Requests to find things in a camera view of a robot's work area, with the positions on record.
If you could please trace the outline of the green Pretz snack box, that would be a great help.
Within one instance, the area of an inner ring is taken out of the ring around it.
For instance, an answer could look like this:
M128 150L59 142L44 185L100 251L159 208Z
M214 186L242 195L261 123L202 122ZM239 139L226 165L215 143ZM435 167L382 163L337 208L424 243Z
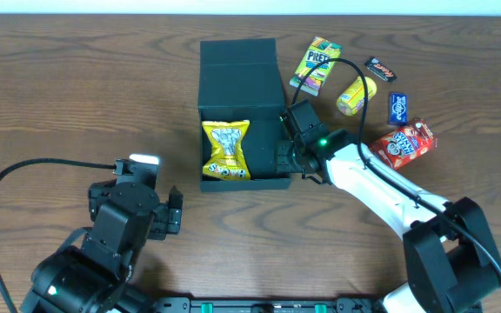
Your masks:
M343 50L343 46L338 43L314 37L295 70L290 85L298 87L303 83L302 91L317 96L335 64L330 62L323 63L319 67L317 65L328 59L339 58Z

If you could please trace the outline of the black box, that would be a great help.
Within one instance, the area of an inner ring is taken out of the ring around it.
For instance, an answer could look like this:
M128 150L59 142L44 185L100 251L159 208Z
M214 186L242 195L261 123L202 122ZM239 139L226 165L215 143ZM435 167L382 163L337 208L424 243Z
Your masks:
M202 122L250 122L242 141L250 179L201 175L202 192L290 187L291 175L276 172L277 143L288 135L280 120L285 94L273 38L202 41L197 108Z

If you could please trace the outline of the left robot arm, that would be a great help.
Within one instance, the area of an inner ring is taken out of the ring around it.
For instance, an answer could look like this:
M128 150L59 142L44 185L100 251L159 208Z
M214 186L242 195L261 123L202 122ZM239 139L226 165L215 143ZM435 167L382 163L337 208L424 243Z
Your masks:
M129 281L147 240L180 231L184 196L166 202L153 174L121 175L88 189L92 226L74 230L32 273L22 312L154 312L155 300Z

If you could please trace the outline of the yellow candy tube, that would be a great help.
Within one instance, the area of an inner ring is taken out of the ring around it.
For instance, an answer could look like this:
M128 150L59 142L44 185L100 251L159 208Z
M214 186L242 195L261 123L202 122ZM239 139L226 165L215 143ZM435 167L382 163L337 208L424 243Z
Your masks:
M370 77L365 77L368 100L377 93L377 85ZM338 97L337 108L346 116L356 115L364 106L364 85L361 77L357 79Z

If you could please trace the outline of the yellow Hacks candy bag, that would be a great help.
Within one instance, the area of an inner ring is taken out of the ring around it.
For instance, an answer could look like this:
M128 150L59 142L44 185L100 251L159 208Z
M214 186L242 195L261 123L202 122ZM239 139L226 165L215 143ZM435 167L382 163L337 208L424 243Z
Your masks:
M203 166L205 176L223 181L251 179L242 147L249 126L249 120L202 122L203 130L211 145L210 158Z

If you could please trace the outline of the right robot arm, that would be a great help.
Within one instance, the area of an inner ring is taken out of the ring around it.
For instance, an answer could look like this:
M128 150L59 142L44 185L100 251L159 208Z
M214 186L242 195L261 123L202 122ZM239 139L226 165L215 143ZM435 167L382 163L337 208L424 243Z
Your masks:
M329 131L306 100L280 120L289 137L277 145L277 171L350 193L402 240L407 281L372 311L475 312L501 288L501 256L470 198L450 202L411 183L354 135Z

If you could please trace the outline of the blue Eclipse mint pack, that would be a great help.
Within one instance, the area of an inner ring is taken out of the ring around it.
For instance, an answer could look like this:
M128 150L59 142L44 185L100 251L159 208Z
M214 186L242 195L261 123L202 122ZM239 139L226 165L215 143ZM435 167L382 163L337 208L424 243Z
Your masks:
M388 123L398 126L406 125L407 113L408 97L403 93L390 93Z

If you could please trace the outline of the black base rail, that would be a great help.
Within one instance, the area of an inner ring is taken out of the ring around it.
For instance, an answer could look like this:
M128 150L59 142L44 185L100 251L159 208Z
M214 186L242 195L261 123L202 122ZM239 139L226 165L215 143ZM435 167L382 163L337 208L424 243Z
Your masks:
M336 300L189 299L161 297L152 313L387 313L379 300L340 297Z

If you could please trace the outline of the red Hello Panda box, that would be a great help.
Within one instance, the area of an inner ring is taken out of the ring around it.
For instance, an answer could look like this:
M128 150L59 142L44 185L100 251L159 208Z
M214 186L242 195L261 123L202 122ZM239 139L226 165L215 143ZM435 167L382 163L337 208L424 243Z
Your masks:
M438 145L437 136L424 119L416 118L405 126L369 144L369 150L383 163L397 170Z

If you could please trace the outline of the black Mars chocolate bar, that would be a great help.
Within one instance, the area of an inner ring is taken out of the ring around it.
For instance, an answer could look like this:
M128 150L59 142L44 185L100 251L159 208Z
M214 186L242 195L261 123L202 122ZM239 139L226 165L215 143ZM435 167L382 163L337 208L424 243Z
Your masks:
M364 66L387 83L393 83L397 80L395 72L382 64L376 57L370 57L367 59L364 62Z

